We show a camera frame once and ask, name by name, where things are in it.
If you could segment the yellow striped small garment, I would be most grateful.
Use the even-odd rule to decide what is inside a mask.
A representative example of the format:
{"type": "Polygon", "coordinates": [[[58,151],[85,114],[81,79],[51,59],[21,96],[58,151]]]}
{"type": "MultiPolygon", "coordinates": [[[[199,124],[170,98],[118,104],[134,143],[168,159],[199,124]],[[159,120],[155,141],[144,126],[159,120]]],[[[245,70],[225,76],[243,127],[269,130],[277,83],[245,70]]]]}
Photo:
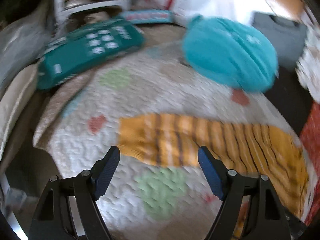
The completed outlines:
{"type": "Polygon", "coordinates": [[[227,168],[271,177],[281,203],[304,219],[309,185],[302,146],[276,126],[240,124],[169,113],[120,118],[116,143],[123,155],[162,167],[198,167],[206,146],[227,168]]]}

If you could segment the white quilted heart blanket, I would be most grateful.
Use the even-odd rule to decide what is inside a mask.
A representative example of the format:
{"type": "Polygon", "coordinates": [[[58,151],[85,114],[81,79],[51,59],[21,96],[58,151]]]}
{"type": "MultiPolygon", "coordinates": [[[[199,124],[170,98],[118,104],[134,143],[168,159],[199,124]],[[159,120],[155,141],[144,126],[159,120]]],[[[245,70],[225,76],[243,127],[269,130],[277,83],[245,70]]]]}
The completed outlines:
{"type": "MultiPolygon", "coordinates": [[[[33,145],[48,152],[61,176],[76,176],[116,145],[120,118],[178,114],[221,122],[276,126],[296,138],[285,118],[261,93],[239,94],[183,62],[184,30],[144,28],[145,47],[109,60],[64,83],[48,103],[33,145]]],[[[303,149],[313,200],[316,180],[303,149]]],[[[121,153],[97,206],[114,239],[203,239],[221,202],[199,167],[148,165],[121,153]]]]}

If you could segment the red floral bedsheet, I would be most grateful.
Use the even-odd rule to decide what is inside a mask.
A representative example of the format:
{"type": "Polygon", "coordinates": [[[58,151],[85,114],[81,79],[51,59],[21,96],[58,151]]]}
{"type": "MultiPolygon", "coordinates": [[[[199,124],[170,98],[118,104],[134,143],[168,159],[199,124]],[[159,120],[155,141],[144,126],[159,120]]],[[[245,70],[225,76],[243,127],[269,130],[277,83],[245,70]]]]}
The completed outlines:
{"type": "Polygon", "coordinates": [[[305,223],[310,225],[312,221],[319,218],[319,150],[320,150],[320,124],[319,124],[319,103],[313,102],[307,122],[299,136],[317,174],[317,185],[314,189],[311,209],[305,223]]]}

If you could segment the white floral leaf pillowcase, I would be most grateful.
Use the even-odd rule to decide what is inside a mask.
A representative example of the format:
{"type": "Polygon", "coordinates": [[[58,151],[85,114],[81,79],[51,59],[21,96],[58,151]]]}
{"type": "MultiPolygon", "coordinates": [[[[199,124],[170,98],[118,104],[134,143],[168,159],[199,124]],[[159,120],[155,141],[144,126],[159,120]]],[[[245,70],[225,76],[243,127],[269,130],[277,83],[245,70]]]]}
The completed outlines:
{"type": "Polygon", "coordinates": [[[319,25],[309,25],[303,53],[297,61],[296,73],[301,86],[313,100],[320,101],[319,25]]]}

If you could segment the teal plush cushion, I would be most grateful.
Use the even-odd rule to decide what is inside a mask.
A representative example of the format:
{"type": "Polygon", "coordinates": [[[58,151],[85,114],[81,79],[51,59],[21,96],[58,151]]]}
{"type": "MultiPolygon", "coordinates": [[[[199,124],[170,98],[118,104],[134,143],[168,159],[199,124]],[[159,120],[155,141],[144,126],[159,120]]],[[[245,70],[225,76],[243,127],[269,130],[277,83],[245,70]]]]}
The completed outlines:
{"type": "Polygon", "coordinates": [[[258,29],[220,17],[193,17],[181,45],[199,74],[225,86],[264,93],[278,74],[277,52],[258,29]]]}

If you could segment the dark green cardboard box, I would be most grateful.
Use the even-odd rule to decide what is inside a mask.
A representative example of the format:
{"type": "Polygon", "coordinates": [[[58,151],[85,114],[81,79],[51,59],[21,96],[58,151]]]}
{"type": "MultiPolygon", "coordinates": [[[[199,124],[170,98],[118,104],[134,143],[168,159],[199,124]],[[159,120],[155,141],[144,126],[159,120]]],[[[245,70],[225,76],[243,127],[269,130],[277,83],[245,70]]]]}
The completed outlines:
{"type": "Polygon", "coordinates": [[[84,25],[48,44],[38,65],[37,89],[51,89],[143,43],[142,32],[122,17],[84,25]]]}

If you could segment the grey folded garment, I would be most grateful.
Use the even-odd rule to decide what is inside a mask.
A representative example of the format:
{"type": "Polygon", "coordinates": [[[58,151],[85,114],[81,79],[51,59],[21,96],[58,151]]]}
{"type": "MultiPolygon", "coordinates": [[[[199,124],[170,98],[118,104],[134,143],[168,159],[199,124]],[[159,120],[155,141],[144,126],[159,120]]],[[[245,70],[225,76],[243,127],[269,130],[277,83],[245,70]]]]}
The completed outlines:
{"type": "Polygon", "coordinates": [[[303,54],[308,28],[304,23],[276,15],[255,12],[252,26],[263,33],[274,46],[278,63],[293,72],[303,54]]]}

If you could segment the light blue patterned strip box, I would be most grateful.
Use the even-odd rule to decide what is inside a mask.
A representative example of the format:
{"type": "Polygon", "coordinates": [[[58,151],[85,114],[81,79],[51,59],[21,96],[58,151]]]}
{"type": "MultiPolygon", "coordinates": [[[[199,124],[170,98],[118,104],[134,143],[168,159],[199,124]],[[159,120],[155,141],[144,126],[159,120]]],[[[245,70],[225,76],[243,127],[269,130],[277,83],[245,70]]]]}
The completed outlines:
{"type": "Polygon", "coordinates": [[[160,9],[146,9],[121,12],[120,16],[133,24],[173,23],[171,11],[160,9]]]}

